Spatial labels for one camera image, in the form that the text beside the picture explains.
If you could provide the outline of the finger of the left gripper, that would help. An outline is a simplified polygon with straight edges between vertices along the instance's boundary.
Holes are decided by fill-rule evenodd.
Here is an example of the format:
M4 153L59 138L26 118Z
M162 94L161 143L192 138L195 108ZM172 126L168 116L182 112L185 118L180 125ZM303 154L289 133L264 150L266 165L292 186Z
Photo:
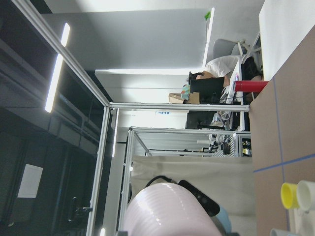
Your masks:
M219 214L220 212L219 204L212 200L210 197L208 197L206 194L204 194L202 191L197 189L194 185L192 185L186 180L180 180L178 184L187 189L190 193L192 193L195 196L195 198L198 200L198 202L201 204L201 206L204 208L204 210L210 217Z

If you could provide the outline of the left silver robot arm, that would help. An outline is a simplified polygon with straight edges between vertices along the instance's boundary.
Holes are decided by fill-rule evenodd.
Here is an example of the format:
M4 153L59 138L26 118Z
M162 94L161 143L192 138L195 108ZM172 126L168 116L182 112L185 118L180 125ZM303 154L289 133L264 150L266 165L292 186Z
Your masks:
M180 180L178 184L195 196L223 236L228 236L232 233L232 224L224 207L220 206L188 181Z

